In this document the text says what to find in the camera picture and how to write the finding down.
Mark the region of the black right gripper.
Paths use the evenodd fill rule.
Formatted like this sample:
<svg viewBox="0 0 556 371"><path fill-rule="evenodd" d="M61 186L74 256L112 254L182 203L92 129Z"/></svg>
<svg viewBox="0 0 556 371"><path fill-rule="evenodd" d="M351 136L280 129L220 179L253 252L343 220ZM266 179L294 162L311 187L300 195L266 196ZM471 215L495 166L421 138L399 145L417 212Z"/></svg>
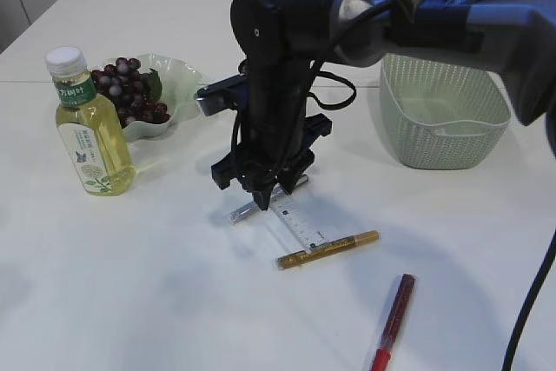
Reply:
<svg viewBox="0 0 556 371"><path fill-rule="evenodd" d="M314 162L310 147L327 136L332 123L307 116L310 64L329 42L334 0L233 0L236 41L246 56L248 104L237 110L239 123L228 155L211 168L220 189L237 180L252 191L254 203L268 210L276 184L291 195Z"/></svg>

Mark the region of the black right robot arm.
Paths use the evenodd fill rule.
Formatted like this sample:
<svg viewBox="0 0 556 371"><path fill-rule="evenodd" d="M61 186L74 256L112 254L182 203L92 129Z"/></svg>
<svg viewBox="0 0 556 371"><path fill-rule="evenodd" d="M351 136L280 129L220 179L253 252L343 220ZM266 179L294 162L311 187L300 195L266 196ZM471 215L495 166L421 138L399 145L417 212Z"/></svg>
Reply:
<svg viewBox="0 0 556 371"><path fill-rule="evenodd" d="M247 70L197 92L206 115L236 113L229 153L212 166L260 209L291 192L332 129L306 102L325 63L365 68L386 54L496 73L518 120L555 137L555 0L233 0Z"/></svg>

